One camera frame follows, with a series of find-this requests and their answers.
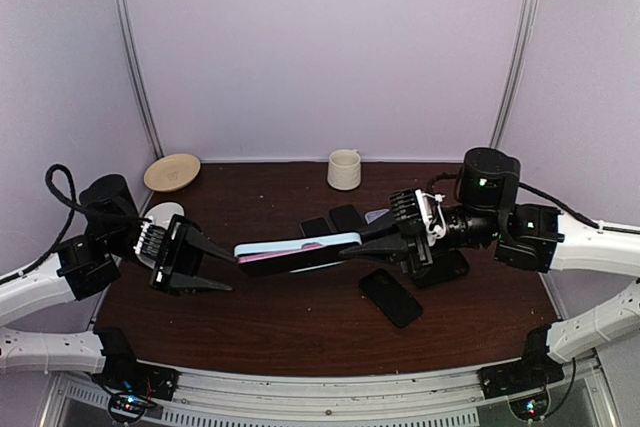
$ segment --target wooden plate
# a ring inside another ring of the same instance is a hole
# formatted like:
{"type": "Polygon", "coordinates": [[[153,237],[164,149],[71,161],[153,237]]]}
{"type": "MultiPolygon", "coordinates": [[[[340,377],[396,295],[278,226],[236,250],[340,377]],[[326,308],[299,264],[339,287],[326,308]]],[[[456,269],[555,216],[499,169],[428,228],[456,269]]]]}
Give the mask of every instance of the wooden plate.
{"type": "Polygon", "coordinates": [[[186,187],[200,172],[200,160],[191,154],[174,154],[155,161],[144,173],[144,183],[156,192],[186,187]]]}

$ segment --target phone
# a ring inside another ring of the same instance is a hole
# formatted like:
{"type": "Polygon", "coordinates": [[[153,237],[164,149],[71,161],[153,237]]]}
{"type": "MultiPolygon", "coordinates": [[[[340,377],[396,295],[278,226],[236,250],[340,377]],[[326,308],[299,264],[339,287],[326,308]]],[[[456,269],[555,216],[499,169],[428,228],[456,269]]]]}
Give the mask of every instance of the phone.
{"type": "Polygon", "coordinates": [[[422,315],[422,305],[385,269],[363,277],[360,290],[373,301],[393,325],[405,328],[422,315]]]}
{"type": "Polygon", "coordinates": [[[324,217],[316,217],[300,222],[300,230],[304,237],[323,237],[333,234],[329,222],[324,217]]]}
{"type": "Polygon", "coordinates": [[[338,233],[355,232],[359,228],[367,225],[352,204],[341,205],[329,211],[331,223],[338,233]]]}

